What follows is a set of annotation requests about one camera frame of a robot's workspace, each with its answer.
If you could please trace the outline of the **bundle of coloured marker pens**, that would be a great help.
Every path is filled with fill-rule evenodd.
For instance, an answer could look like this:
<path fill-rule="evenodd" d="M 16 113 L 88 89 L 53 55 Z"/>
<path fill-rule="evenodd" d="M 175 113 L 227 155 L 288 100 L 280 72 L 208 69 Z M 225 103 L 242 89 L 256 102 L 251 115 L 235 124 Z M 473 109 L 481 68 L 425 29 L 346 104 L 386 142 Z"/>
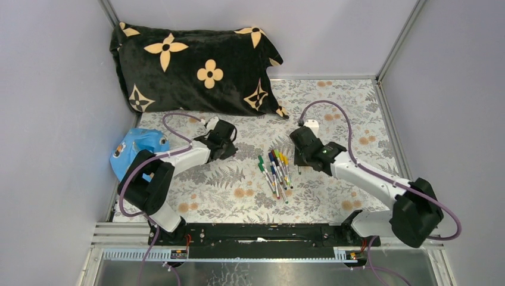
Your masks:
<path fill-rule="evenodd" d="M 261 155 L 257 158 L 258 168 L 275 198 L 289 204 L 288 193 L 294 189 L 294 185 L 289 174 L 287 157 L 273 149 L 267 153 L 265 159 Z"/>

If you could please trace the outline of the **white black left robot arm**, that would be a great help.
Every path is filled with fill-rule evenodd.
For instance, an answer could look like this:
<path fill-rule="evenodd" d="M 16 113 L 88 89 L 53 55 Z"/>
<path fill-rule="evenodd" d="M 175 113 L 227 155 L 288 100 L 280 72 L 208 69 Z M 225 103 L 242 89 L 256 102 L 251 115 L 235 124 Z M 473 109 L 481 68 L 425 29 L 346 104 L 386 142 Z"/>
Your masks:
<path fill-rule="evenodd" d="M 206 125 L 207 133 L 190 141 L 187 147 L 153 153 L 140 151 L 118 187 L 120 201 L 127 201 L 141 211 L 141 215 L 162 229 L 162 237 L 171 245 L 183 241 L 183 218 L 168 202 L 168 191 L 174 176 L 193 167 L 236 154 L 235 125 L 212 118 Z"/>

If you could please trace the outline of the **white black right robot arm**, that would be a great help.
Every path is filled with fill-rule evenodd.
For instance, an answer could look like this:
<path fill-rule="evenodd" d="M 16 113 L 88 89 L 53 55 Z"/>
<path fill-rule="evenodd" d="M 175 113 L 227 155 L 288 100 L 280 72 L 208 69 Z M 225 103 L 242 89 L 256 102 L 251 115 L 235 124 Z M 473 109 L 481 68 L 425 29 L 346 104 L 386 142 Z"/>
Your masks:
<path fill-rule="evenodd" d="M 345 243 L 357 245 L 365 237 L 395 236 L 405 245 L 418 248 L 443 220 L 428 181 L 394 177 L 361 163 L 342 145 L 323 144 L 306 126 L 294 130 L 289 137 L 298 164 L 351 183 L 387 206 L 387 211 L 354 212 L 348 218 L 350 224 L 341 230 Z"/>

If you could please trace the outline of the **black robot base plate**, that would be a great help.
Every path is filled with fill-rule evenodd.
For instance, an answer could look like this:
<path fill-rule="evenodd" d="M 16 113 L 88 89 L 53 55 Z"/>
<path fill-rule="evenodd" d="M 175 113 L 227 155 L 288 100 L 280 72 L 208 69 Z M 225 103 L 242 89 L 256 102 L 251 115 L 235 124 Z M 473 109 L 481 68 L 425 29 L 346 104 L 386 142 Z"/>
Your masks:
<path fill-rule="evenodd" d="M 151 226 L 148 242 L 181 246 L 191 259 L 334 259 L 336 248 L 360 251 L 381 245 L 346 223 L 187 223 L 174 233 Z"/>

